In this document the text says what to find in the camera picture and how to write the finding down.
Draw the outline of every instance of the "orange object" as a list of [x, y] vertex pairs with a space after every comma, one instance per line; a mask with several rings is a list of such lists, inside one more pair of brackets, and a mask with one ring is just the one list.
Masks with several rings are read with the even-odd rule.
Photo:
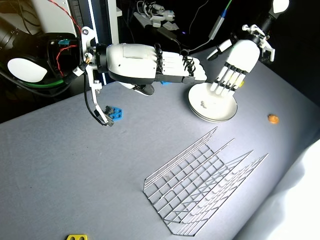
[[272, 124], [278, 124], [279, 123], [279, 117], [275, 114], [269, 114], [268, 115], [268, 120]]

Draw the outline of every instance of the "wire dish rack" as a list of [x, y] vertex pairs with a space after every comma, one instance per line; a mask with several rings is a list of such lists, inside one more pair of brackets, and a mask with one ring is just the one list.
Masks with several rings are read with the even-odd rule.
[[243, 164], [253, 152], [225, 162], [207, 145], [217, 127], [144, 180], [143, 192], [174, 235], [194, 236], [268, 156]]

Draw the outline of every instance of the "stacked plate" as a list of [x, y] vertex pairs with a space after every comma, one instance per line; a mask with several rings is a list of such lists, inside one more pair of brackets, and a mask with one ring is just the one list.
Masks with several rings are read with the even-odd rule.
[[237, 112], [238, 106], [233, 96], [217, 95], [210, 90], [211, 83], [205, 82], [194, 85], [189, 91], [189, 105], [199, 118], [220, 123], [231, 119]]

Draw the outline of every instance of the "metal frame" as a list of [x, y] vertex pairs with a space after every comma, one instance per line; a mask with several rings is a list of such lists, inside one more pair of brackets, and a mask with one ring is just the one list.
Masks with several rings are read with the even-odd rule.
[[208, 141], [214, 128], [160, 167], [144, 181], [143, 192], [169, 230], [180, 236], [194, 236], [208, 222], [238, 186], [268, 154], [244, 166], [249, 151], [223, 161]]

